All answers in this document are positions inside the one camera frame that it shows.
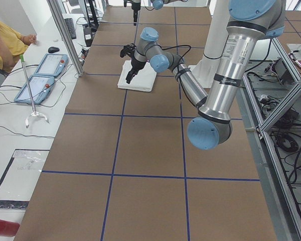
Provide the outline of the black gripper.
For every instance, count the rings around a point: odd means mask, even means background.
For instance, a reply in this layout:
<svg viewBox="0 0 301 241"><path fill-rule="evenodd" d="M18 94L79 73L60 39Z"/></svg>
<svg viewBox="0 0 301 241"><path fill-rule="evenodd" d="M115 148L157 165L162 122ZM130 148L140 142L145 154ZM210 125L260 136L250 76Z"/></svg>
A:
<svg viewBox="0 0 301 241"><path fill-rule="evenodd" d="M126 76L127 84L130 84L132 79L138 74L138 72L145 67L146 62L147 62L147 58L145 56L141 56L141 57L139 56L138 58L132 56L131 58L132 69L128 72Z"/></svg>
<svg viewBox="0 0 301 241"><path fill-rule="evenodd" d="M131 0L131 8L133 9L133 25L137 25L138 10L141 8L141 0Z"/></svg>

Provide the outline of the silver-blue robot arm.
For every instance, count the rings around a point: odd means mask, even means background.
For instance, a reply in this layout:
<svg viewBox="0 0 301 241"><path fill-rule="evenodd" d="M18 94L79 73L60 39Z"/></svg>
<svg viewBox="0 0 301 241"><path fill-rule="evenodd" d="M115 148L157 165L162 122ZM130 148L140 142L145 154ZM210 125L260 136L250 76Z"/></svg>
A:
<svg viewBox="0 0 301 241"><path fill-rule="evenodd" d="M203 67L212 59L200 74L210 79L209 92L182 56L159 45L159 34L151 27L142 30L137 44L126 45L120 52L121 57L131 59L126 82L131 83L147 63L157 73L170 70L198 110L198 117L188 124L190 142L201 150L213 149L231 136L229 110L257 41L283 33L285 5L285 1L217 1L203 59L199 62L199 67Z"/></svg>
<svg viewBox="0 0 301 241"><path fill-rule="evenodd" d="M170 1L170 0L150 0L152 9L149 9L149 11L152 10L159 10L161 9L164 5L173 3L175 1ZM141 10L141 0L124 0L123 1L123 6L127 7L127 4L131 4L131 9L133 10L133 25L137 25L137 20L138 20L138 12Z"/></svg>

